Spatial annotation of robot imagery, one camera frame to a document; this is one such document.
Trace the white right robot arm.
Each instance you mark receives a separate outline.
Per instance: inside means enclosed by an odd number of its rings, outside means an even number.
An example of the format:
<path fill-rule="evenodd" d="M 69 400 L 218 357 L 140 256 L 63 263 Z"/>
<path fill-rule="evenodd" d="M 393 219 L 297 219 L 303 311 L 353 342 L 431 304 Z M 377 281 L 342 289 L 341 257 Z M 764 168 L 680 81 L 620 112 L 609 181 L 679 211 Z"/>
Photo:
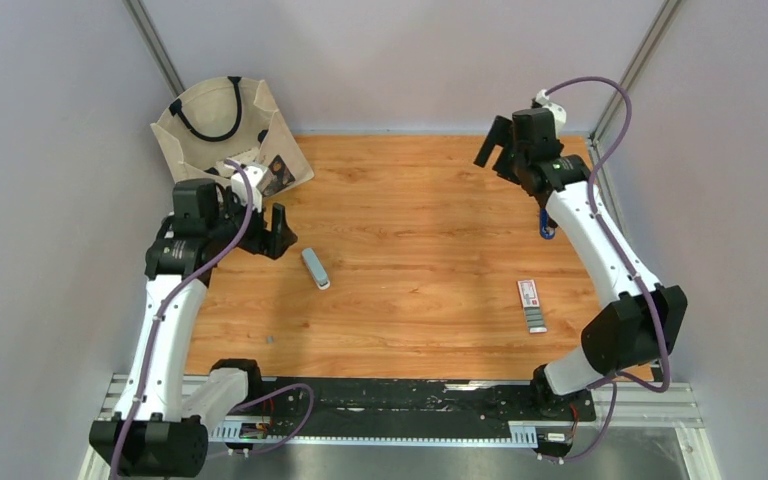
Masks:
<path fill-rule="evenodd" d="M 534 371 L 530 403 L 546 419 L 592 387 L 629 378 L 633 366 L 666 362 L 688 306 L 682 288 L 664 285 L 622 237 L 587 163 L 564 154 L 556 131 L 564 115 L 560 107 L 535 105 L 497 116 L 474 160 L 483 167 L 498 155 L 494 172 L 537 201 L 548 227 L 565 232 L 599 299 L 579 346 Z"/>

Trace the dark blue stapler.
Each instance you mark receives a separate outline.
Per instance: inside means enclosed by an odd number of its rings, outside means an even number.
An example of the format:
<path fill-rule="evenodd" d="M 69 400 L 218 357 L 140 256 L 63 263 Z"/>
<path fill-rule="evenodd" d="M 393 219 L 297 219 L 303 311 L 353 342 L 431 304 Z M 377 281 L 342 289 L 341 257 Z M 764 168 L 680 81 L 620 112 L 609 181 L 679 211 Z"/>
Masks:
<path fill-rule="evenodd" d="M 556 223 L 551 219 L 546 209 L 539 212 L 539 233 L 545 240 L 552 240 L 556 235 Z"/>

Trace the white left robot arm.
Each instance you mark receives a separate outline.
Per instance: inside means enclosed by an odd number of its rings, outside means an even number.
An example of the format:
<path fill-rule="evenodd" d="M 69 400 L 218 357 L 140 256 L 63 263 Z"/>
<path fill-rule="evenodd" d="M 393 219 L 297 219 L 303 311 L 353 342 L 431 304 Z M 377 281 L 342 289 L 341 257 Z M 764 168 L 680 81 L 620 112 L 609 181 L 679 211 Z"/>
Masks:
<path fill-rule="evenodd" d="M 248 359 L 218 360 L 194 393 L 183 393 L 213 269 L 235 249 L 278 259 L 297 240 L 282 205 L 265 220 L 257 186 L 254 174 L 237 173 L 228 187 L 198 178 L 173 188 L 173 210 L 145 254 L 144 318 L 126 385 L 110 419 L 94 421 L 89 434 L 113 479 L 193 478 L 210 431 L 234 408 L 250 415 L 264 405 L 260 368 Z"/>

